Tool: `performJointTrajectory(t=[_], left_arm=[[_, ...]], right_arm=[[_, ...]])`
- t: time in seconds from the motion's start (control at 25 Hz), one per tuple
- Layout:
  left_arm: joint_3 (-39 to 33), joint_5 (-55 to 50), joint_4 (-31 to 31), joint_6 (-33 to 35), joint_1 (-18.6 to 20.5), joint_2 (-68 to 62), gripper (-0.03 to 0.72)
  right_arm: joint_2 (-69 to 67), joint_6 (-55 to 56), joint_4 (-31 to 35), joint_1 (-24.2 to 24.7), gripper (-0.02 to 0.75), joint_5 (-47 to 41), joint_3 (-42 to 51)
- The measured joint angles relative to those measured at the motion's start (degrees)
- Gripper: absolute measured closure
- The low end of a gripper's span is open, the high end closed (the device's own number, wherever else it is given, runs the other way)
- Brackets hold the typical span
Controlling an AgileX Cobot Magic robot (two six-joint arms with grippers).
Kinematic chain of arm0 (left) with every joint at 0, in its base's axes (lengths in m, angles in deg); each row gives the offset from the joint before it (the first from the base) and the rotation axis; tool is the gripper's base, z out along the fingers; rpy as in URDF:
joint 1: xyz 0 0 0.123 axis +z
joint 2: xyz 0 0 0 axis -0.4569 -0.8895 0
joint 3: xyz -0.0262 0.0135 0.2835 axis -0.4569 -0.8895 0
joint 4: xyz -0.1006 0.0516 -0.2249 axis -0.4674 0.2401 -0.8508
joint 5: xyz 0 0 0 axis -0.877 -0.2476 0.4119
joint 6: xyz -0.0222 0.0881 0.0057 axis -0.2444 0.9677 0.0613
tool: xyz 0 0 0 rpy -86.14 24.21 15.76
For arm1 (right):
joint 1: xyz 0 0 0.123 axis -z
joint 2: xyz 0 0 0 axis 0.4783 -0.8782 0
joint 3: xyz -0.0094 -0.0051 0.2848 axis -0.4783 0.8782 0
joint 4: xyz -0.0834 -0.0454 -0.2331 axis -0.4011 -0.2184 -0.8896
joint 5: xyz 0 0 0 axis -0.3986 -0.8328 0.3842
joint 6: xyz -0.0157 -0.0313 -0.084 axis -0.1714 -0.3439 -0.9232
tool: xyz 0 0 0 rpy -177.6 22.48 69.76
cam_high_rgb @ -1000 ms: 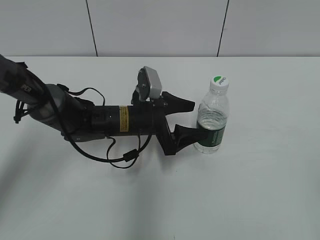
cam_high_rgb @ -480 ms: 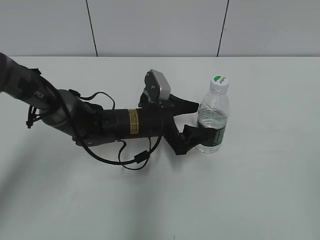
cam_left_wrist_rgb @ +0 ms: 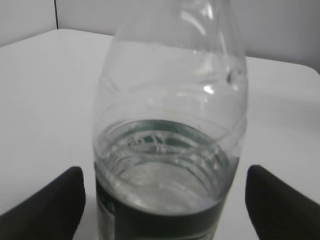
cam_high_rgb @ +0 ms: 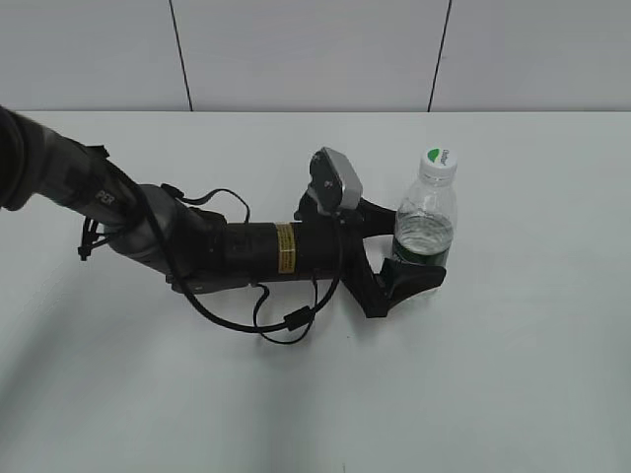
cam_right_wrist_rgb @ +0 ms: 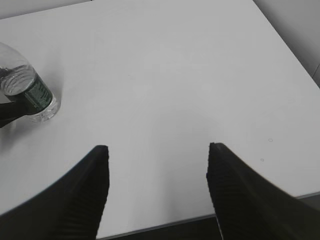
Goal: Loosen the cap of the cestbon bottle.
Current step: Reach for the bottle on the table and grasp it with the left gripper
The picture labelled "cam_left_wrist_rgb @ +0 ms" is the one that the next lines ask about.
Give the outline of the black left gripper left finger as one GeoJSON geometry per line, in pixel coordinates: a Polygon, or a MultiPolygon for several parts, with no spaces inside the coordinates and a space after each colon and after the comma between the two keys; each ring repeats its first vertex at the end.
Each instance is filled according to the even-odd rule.
{"type": "Polygon", "coordinates": [[[83,171],[72,166],[0,216],[2,240],[71,240],[86,205],[83,171]]]}

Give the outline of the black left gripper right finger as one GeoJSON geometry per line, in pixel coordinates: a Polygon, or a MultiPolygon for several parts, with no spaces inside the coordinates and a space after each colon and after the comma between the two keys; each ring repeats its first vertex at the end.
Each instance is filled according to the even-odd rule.
{"type": "Polygon", "coordinates": [[[247,171],[245,205],[260,240],[320,238],[320,205],[260,165],[247,171]]]}

